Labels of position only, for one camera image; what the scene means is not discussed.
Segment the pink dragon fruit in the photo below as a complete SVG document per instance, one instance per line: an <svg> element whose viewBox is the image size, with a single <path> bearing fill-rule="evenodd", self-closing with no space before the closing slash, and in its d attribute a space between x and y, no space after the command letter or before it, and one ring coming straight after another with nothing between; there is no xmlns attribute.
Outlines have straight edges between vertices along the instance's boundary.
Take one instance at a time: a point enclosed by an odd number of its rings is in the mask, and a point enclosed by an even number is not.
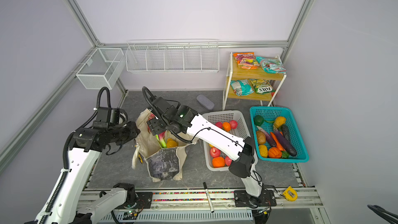
<svg viewBox="0 0 398 224"><path fill-rule="evenodd" d="M167 148L167 144L164 137L165 137L165 132L156 135L156 138L161 148Z"/></svg>

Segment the yellow pear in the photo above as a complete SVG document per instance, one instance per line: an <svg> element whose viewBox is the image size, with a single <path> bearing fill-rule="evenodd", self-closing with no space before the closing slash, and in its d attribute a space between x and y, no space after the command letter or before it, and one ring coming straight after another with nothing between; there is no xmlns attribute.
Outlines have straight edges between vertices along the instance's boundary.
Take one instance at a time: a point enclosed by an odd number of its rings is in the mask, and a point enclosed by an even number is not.
<svg viewBox="0 0 398 224"><path fill-rule="evenodd" d="M166 147L167 148L178 147L178 143L176 141L174 141L173 139L168 139L166 142Z"/></svg>

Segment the cream canvas grocery bag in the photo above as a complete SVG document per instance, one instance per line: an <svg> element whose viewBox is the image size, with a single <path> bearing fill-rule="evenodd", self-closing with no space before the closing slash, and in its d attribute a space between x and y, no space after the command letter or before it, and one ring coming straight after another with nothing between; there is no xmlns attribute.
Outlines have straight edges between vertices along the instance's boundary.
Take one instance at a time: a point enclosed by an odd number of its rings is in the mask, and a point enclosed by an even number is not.
<svg viewBox="0 0 398 224"><path fill-rule="evenodd" d="M187 159L187 150L191 145L195 145L199 138L181 133L180 137L192 141L187 144L178 140L170 131L166 131L164 141L167 142L171 139L177 143L177 146L162 148L158 139L150 133L148 128L147 121L153 117L152 112L146 109L136 120L140 134L135 139L136 145L131 167L137 170L141 162L145 162L146 171L154 183L162 180L182 180L182 167Z"/></svg>

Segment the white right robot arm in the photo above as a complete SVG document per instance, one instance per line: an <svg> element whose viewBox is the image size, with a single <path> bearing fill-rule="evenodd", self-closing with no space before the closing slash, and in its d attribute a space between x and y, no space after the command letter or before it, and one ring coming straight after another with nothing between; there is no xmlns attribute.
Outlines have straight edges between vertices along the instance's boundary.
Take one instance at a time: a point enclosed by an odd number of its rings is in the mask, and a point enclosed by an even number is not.
<svg viewBox="0 0 398 224"><path fill-rule="evenodd" d="M154 96L143 87L144 99L155 118L147 121L153 135L169 132L178 140L191 144L195 138L221 150L232 159L229 171L239 177L248 197L245 205L251 208L276 205L273 193L263 186L262 179L255 170L254 140L251 137L234 136L206 120L194 109Z"/></svg>

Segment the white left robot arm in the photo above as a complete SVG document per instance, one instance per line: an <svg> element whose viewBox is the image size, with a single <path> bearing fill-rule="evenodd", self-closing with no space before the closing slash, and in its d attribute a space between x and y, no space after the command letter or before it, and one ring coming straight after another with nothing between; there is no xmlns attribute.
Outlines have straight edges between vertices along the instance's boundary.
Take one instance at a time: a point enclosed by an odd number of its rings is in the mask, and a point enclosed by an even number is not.
<svg viewBox="0 0 398 224"><path fill-rule="evenodd" d="M102 87L97 95L94 114L70 133L62 151L63 168L46 204L32 221L34 224L96 224L118 206L133 208L138 196L133 184L117 183L111 191L78 208L80 195L94 164L106 147L119 149L140 133L129 121L126 111L113 108L110 89Z"/></svg>

